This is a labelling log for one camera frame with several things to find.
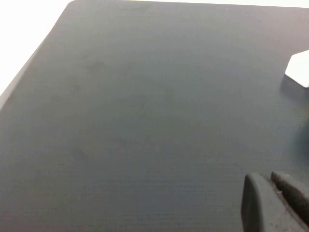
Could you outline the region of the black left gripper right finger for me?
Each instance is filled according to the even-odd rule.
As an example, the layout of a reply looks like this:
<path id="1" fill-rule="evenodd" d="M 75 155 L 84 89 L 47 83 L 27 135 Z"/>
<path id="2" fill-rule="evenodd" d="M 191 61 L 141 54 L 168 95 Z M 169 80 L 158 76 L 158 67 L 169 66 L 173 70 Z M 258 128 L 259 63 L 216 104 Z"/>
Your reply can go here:
<path id="1" fill-rule="evenodd" d="M 291 175 L 272 171 L 271 181 L 279 191 L 281 201 L 290 215 L 303 228 L 309 231 L 309 188 Z"/>

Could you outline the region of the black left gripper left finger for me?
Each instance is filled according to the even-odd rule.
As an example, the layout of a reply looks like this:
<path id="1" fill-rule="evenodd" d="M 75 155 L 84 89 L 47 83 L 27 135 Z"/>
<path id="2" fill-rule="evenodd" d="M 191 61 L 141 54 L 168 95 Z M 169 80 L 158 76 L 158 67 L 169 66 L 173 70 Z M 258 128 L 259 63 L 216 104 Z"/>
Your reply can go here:
<path id="1" fill-rule="evenodd" d="M 241 220 L 245 232 L 303 232 L 281 201 L 271 176 L 249 173 L 244 179 Z"/>

